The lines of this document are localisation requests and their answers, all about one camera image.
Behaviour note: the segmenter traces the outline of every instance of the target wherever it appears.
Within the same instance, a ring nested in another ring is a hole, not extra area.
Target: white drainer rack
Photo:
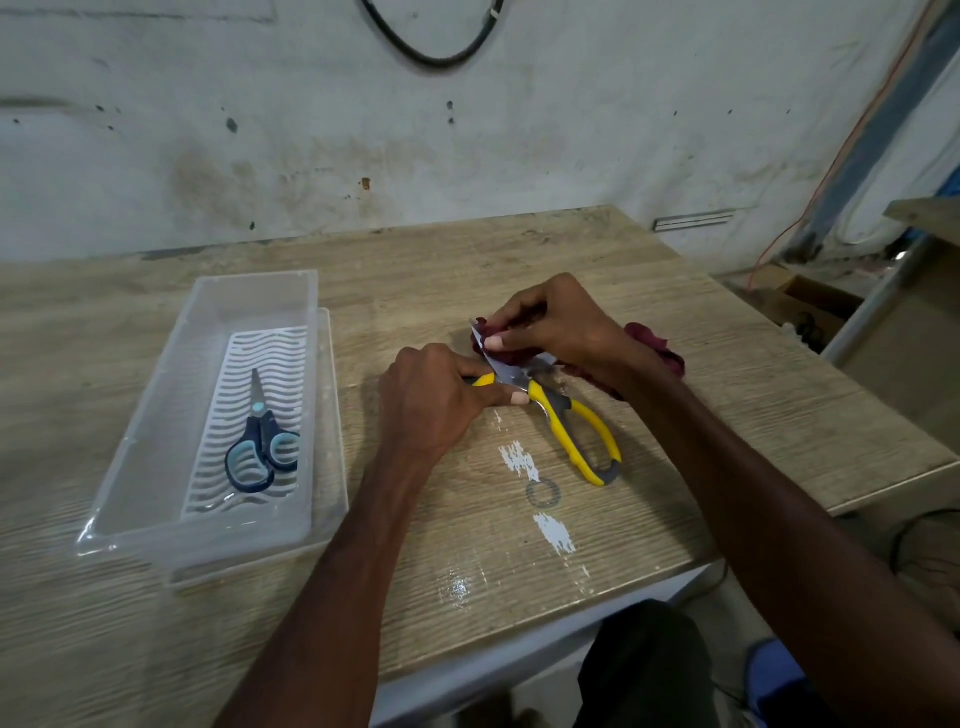
[[[267,490],[240,493],[227,479],[224,457],[246,427],[254,369],[260,373],[267,407],[274,411],[277,423],[300,432],[305,366],[306,327],[242,331],[230,336],[181,519],[267,505],[294,492],[297,473],[277,472]]]

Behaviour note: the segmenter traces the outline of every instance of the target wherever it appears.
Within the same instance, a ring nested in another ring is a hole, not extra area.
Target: blue scissors
[[[276,472],[292,473],[300,458],[300,436],[282,429],[267,408],[260,373],[254,369],[250,384],[247,429],[224,458],[230,485],[241,493],[260,493],[274,484]]]

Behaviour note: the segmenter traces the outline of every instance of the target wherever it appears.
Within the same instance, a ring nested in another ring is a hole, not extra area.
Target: maroon cloth
[[[500,331],[503,331],[505,329],[503,328],[493,329],[487,326],[486,319],[479,318],[477,319],[477,330],[480,332],[480,338],[483,341],[487,341],[487,338],[489,336],[493,336],[497,333],[500,333]],[[635,341],[638,341],[640,344],[643,344],[646,347],[650,347],[650,349],[658,353],[660,355],[660,359],[663,361],[664,364],[666,364],[667,369],[669,369],[679,378],[681,379],[684,378],[684,375],[686,374],[686,362],[684,362],[684,358],[680,356],[678,353],[672,352],[667,348],[667,339],[661,339],[648,327],[644,326],[643,324],[638,324],[636,322],[627,324],[627,326],[625,326],[623,330],[627,333],[628,336],[630,336]],[[472,344],[473,344],[473,350],[478,354],[480,354],[481,356],[483,356],[485,353],[491,358],[494,358],[497,361],[502,361],[504,364],[509,364],[512,367],[522,367],[527,362],[529,362],[534,356],[537,356],[538,354],[543,352],[542,349],[523,349],[523,350],[520,350],[519,352],[482,352],[480,349],[480,345],[477,343],[476,339],[472,339]],[[562,361],[558,361],[557,363],[564,366],[564,371],[567,374],[573,375],[573,376],[580,376],[586,379],[590,384],[597,387],[598,389],[602,389],[611,397],[617,400],[623,400],[623,397],[620,396],[619,392],[616,392],[615,390],[611,389],[605,384],[601,384],[592,376],[587,374],[580,367],[574,367],[569,364],[564,364]]]

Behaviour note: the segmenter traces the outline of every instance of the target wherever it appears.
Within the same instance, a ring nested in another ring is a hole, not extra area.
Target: yellow handle
[[[531,380],[529,394],[531,400],[538,402],[543,406],[543,409],[546,410],[547,417],[550,420],[550,431],[553,432],[554,437],[560,441],[560,444],[564,446],[566,454],[570,456],[570,462],[577,467],[577,470],[583,474],[583,477],[586,478],[588,482],[593,485],[603,486],[616,480],[620,474],[620,463],[623,462],[623,457],[620,455],[620,448],[616,445],[616,440],[613,439],[612,433],[607,426],[604,425],[603,420],[596,416],[593,410],[576,400],[564,398],[562,395],[555,395],[558,401],[564,401],[565,403],[565,401],[568,400],[570,410],[584,418],[590,426],[597,431],[600,439],[603,440],[603,444],[607,447],[607,452],[610,454],[611,463],[609,468],[599,472],[590,466],[587,459],[577,449],[573,438],[571,438],[570,434],[566,431],[561,414],[557,412],[557,409],[553,406],[550,397],[547,396],[546,390],[537,382]]]
[[[494,384],[496,382],[495,374],[483,375],[475,382],[473,382],[471,387],[486,387],[488,384]]]

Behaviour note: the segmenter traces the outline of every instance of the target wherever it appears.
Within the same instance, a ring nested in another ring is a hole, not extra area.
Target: yellow scissors
[[[480,335],[480,332],[476,327],[470,328],[473,331],[473,338],[475,338],[477,344],[480,345],[480,351],[484,353],[487,363],[490,364],[494,371],[494,374],[481,376],[473,382],[473,386],[483,387],[500,381],[517,389],[522,389],[530,395],[532,401],[540,405],[546,414],[547,420],[550,422],[550,431],[553,432],[554,437],[560,441],[560,444],[564,446],[566,454],[570,456],[570,462],[577,467],[584,478],[597,486],[613,483],[620,475],[620,464],[623,462],[623,457],[620,455],[620,448],[616,446],[616,440],[613,439],[613,435],[607,426],[604,425],[603,420],[597,417],[593,410],[585,404],[541,386],[539,382],[531,379],[528,371],[522,367],[512,367],[509,364],[504,364],[487,356],[487,352],[483,348],[483,337]],[[587,462],[587,459],[580,452],[580,448],[577,447],[576,441],[566,430],[564,412],[567,410],[576,412],[584,418],[590,423],[590,426],[597,431],[597,434],[600,435],[600,439],[603,440],[603,444],[607,446],[607,452],[610,454],[610,466],[608,468],[605,470],[597,470]]]

